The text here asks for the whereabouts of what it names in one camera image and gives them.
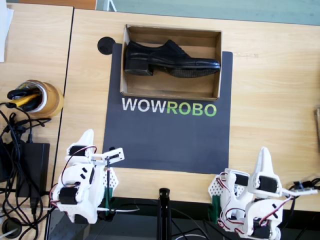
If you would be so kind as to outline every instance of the paper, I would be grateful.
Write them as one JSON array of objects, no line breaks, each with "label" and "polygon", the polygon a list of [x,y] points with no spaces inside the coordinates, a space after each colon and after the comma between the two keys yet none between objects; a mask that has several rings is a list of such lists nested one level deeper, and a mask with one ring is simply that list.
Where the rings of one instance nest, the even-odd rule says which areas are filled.
[{"label": "paper", "polygon": [[5,61],[6,38],[13,15],[14,10],[7,8],[5,0],[0,0],[0,63]]}]

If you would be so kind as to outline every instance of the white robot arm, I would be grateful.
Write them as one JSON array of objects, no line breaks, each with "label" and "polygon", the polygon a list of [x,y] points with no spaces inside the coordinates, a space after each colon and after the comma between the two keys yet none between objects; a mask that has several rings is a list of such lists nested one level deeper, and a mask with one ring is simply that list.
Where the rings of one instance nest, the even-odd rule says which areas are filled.
[{"label": "white robot arm", "polygon": [[[252,175],[226,168],[215,177],[208,191],[211,196],[220,196],[219,226],[241,238],[255,240],[280,240],[278,225],[283,219],[283,206],[292,196],[318,193],[313,188],[302,191],[282,188],[266,147],[260,150]],[[283,196],[287,199],[273,199]]]},{"label": "white robot arm", "polygon": [[[66,151],[66,166],[52,193],[51,204],[61,212],[66,212],[73,223],[94,224],[97,222],[98,206],[101,204],[107,187],[108,161],[113,164],[125,159],[122,148],[98,154],[93,145],[94,131],[87,130],[78,142]],[[114,190],[118,179],[112,168],[110,187]]]}]

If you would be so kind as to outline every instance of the wooden desk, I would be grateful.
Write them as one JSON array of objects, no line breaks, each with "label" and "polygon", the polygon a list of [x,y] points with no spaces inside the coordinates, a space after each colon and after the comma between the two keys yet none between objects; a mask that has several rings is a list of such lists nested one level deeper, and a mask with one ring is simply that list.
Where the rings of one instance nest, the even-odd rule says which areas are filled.
[{"label": "wooden desk", "polygon": [[[222,30],[223,50],[234,54],[229,167],[252,173],[260,148],[266,146],[285,187],[319,175],[313,117],[320,103],[319,26],[76,9],[55,182],[67,147],[85,130],[94,129],[94,143],[102,151],[112,56],[102,55],[97,43],[105,36],[122,43],[125,24]],[[159,188],[169,188],[172,200],[210,202],[212,174],[128,168],[115,172],[120,182],[116,197],[157,199]],[[319,200],[320,195],[301,197],[295,209],[320,211]]]},{"label": "wooden desk", "polygon": [[[73,7],[18,3],[9,3],[8,7],[14,9],[14,15],[6,40],[5,62],[0,63],[0,101],[7,102],[7,93],[30,79],[51,83],[63,91]],[[7,117],[12,112],[4,106],[1,110]],[[17,116],[18,119],[26,119],[24,114]],[[45,127],[38,126],[32,130],[35,143],[50,143],[47,191],[52,184],[60,118],[61,114],[55,116]],[[5,121],[1,120],[0,129],[5,126]],[[47,207],[48,197],[44,196],[42,200]],[[0,203],[3,201],[4,196],[1,194]],[[24,207],[30,207],[29,201]],[[39,225],[38,239],[44,239],[45,226],[44,220]],[[31,230],[23,239],[33,240],[34,236],[35,231]]]}]

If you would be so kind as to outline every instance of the cardboard box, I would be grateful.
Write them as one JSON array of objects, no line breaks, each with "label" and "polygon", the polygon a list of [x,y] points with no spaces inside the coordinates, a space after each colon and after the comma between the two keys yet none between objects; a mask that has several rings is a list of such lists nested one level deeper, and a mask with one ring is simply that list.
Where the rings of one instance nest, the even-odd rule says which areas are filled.
[{"label": "cardboard box", "polygon": [[125,96],[215,101],[220,96],[221,71],[197,78],[177,78],[154,70],[153,76],[124,72],[129,41],[159,47],[171,39],[192,58],[216,59],[222,66],[222,32],[126,25],[123,33],[120,92]]}]

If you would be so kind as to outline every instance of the black round hole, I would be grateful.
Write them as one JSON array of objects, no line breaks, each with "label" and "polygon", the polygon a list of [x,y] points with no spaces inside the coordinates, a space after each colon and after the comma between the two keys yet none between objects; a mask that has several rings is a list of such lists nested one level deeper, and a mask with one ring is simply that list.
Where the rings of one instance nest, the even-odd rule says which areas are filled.
[{"label": "black round hole", "polygon": [[2,233],[3,234],[6,234],[6,233],[8,233],[8,232],[10,232],[12,230],[17,229],[13,233],[11,233],[8,236],[6,236],[7,239],[15,239],[22,232],[21,222],[19,221],[19,219],[15,218],[15,217],[13,217],[12,220],[11,219],[6,219],[3,222],[1,229],[2,229]]},{"label": "black round hole", "polygon": [[102,53],[104,55],[110,55],[110,54],[112,54],[112,48],[115,43],[116,43],[116,41],[113,38],[111,38],[109,36],[105,36],[99,40],[98,50],[100,53]]}]

